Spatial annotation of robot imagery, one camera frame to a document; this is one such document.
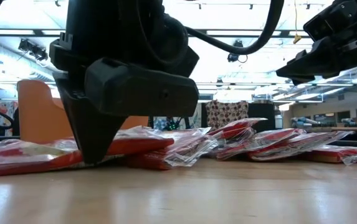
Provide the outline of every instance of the orange chair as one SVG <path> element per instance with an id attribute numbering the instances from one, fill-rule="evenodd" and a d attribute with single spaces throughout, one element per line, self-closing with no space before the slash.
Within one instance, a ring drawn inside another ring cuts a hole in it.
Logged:
<path id="1" fill-rule="evenodd" d="M 73 136 L 64 106 L 48 85 L 38 80 L 17 83 L 19 125 L 23 141 L 44 143 Z M 121 129 L 147 126 L 148 117 L 130 116 Z"/>

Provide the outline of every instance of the ceiling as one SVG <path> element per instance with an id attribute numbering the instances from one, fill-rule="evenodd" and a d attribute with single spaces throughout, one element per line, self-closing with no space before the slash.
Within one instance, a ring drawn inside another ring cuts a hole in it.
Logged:
<path id="1" fill-rule="evenodd" d="M 324 91 L 343 87 L 349 88 L 349 86 L 300 86 L 295 88 L 288 83 L 286 78 L 279 78 L 275 74 L 276 69 L 294 58 L 299 51 L 311 49 L 313 42 L 302 32 L 302 27 L 304 23 L 332 2 L 333 0 L 296 0 L 295 7 L 294 1 L 286 1 L 277 30 L 290 30 L 289 36 L 283 38 L 281 35 L 276 35 L 271 38 L 263 49 L 248 55 L 246 63 L 229 63 L 227 52 L 197 38 L 190 37 L 190 47 L 200 56 L 191 78 L 199 83 L 199 89 L 203 94 L 215 93 L 217 89 L 226 90 L 228 88 L 230 90 L 247 91 L 246 93 L 252 90 L 259 98 L 272 99 L 274 96 L 283 94 L 293 94 L 293 97 L 296 97 L 309 92 L 318 92 L 319 95 L 312 99 L 320 100 Z M 244 46 L 253 43 L 256 40 L 254 36 L 257 36 L 263 29 L 269 3 L 270 0 L 163 1 L 166 12 L 184 25 L 195 29 L 208 30 L 209 34 L 218 36 L 219 40 L 227 44 L 233 44 L 235 40 L 240 39 Z M 21 39 L 30 39 L 34 43 L 46 47 L 49 51 L 49 44 L 66 26 L 68 2 L 58 1 L 58 5 L 53 0 L 5 0 L 0 7 L 0 46 L 31 61 L 34 61 L 34 58 L 24 55 L 17 49 Z M 230 31 L 233 29 L 253 31 Z M 297 44 L 293 44 L 294 30 L 296 29 L 303 36 L 303 39 Z M 19 36 L 16 30 L 43 31 L 40 37 L 38 35 L 25 35 L 23 37 Z M 240 60 L 244 61 L 246 57 L 242 56 Z M 57 71 L 49 61 L 44 62 L 41 67 L 48 69 L 50 74 L 52 71 Z M 357 69 L 342 72 L 340 77 L 333 80 L 318 78 L 315 83 L 353 82 L 357 79 L 357 76 L 349 77 L 350 72 L 357 73 Z M 217 78 L 221 78 L 225 83 L 243 83 L 243 85 L 222 86 L 220 88 L 215 85 L 202 85 L 202 83 L 215 83 Z M 281 83 L 282 85 L 263 86 L 249 85 L 248 83 Z M 284 99 L 293 100 L 293 97 L 285 97 Z"/>

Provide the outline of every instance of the wooden table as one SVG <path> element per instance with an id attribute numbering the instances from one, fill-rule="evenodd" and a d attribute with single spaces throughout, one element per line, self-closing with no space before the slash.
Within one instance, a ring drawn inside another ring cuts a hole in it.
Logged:
<path id="1" fill-rule="evenodd" d="M 357 223 L 357 164 L 203 159 L 0 177 L 0 223 Z"/>

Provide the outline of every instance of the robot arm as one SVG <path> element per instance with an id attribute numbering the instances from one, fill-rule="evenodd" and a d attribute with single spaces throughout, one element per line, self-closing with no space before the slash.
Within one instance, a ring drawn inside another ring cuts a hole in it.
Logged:
<path id="1" fill-rule="evenodd" d="M 66 31 L 49 55 L 66 71 L 54 78 L 84 161 L 103 159 L 128 116 L 193 115 L 198 89 L 189 76 L 199 57 L 188 35 L 232 54 L 252 54 L 271 38 L 283 3 L 271 0 L 256 42 L 234 47 L 184 27 L 164 13 L 162 0 L 70 0 Z M 301 83 L 357 66 L 357 0 L 335 1 L 305 31 L 313 50 L 300 52 L 279 76 Z"/>

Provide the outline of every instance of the wall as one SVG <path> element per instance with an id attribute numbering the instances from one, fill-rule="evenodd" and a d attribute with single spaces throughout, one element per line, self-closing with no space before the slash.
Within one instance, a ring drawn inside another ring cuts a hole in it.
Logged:
<path id="1" fill-rule="evenodd" d="M 357 116 L 357 92 L 345 93 L 345 99 L 339 101 L 338 97 L 326 99 L 325 103 L 309 104 L 306 108 L 304 104 L 296 104 L 291 106 L 293 117 L 311 116 L 316 114 L 334 113 L 341 111 L 350 111 L 350 116 Z"/>

